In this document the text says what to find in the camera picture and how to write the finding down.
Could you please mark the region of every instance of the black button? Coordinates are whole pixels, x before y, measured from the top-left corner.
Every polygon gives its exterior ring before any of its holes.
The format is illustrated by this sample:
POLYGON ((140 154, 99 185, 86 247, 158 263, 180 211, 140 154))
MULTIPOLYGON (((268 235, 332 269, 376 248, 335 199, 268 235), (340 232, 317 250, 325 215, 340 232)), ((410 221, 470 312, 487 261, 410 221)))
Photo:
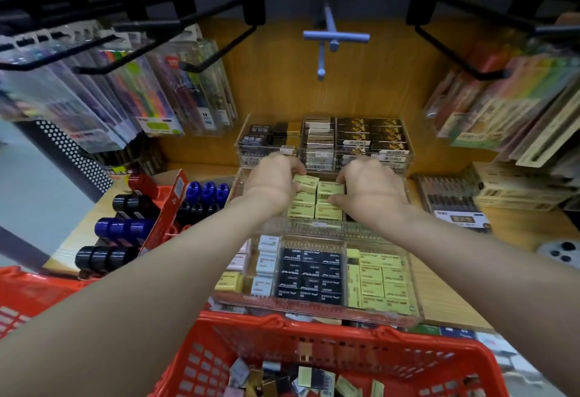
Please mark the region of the black button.
POLYGON ((574 243, 570 243, 569 241, 565 241, 562 243, 562 249, 564 249, 564 250, 576 250, 576 246, 574 246, 574 243))

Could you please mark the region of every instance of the clear plastic tray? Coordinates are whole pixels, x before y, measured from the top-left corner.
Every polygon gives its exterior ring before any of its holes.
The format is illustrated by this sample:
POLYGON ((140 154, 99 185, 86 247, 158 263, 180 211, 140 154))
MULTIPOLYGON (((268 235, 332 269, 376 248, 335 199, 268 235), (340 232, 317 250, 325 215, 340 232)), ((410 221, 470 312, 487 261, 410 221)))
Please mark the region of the clear plastic tray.
MULTIPOLYGON (((243 194, 243 182, 250 174, 250 169, 240 168, 234 181, 231 197, 243 194)), ((319 173, 317 176, 330 180, 330 176, 319 173)), ((423 320, 423 311, 415 293, 415 279, 411 271, 411 262, 408 253, 402 248, 382 239, 364 226, 352 221, 317 221, 312 219, 296 219, 290 217, 275 217, 264 223, 251 239, 250 265, 244 280, 242 293, 214 291, 213 298, 225 304, 241 305, 252 308, 271 309, 280 312, 299 313, 326 318, 348 319, 368 323, 395 325, 410 328, 423 320), (273 235, 281 238, 278 260, 274 273, 274 283, 270 297, 252 296, 253 278, 256 276, 256 262, 258 256, 257 245, 261 235, 273 235), (341 279, 343 288, 343 305, 328 305, 318 302, 307 302, 294 299, 282 299, 276 294, 277 279, 279 276, 279 259, 281 249, 293 247, 303 250, 320 250, 339 252, 341 259, 341 279), (347 304, 347 249, 356 248, 361 253, 372 252, 379 254, 398 255, 401 258, 402 270, 407 285, 408 302, 411 313, 409 315, 395 311, 377 311, 345 306, 347 304)))
POLYGON ((322 173, 338 173, 340 169, 346 165, 348 160, 351 160, 356 156, 370 156, 380 160, 398 174, 405 175, 407 173, 407 170, 413 162, 414 154, 411 147, 411 142, 409 140, 408 132, 404 127, 404 123, 400 119, 399 121, 401 122, 402 133, 406 138, 407 148, 405 150, 382 152, 370 150, 352 151, 356 148, 356 146, 350 146, 348 149, 351 151, 346 151, 344 146, 337 145, 337 118, 334 116, 327 117, 333 121, 335 127, 333 132, 333 145, 331 145, 329 148, 316 148, 308 147, 306 144, 308 137, 308 133, 306 132, 307 127, 305 126, 306 118, 292 120, 294 122, 301 122, 301 134, 299 140, 297 137, 292 138, 293 144, 291 145, 280 143, 279 138, 274 137, 272 134, 269 135, 267 144, 240 144, 240 142, 243 140, 243 137, 250 134, 250 128, 253 125, 268 126, 272 130, 272 133, 277 122, 288 122, 288 119, 279 118, 275 115, 248 115, 245 122, 243 123, 242 129, 240 130, 240 134, 236 139, 236 144, 234 145, 238 153, 238 158, 240 159, 240 166, 242 168, 253 168, 257 165, 261 158, 266 157, 275 151, 279 151, 282 154, 299 157, 302 163, 305 164, 306 169, 322 173))

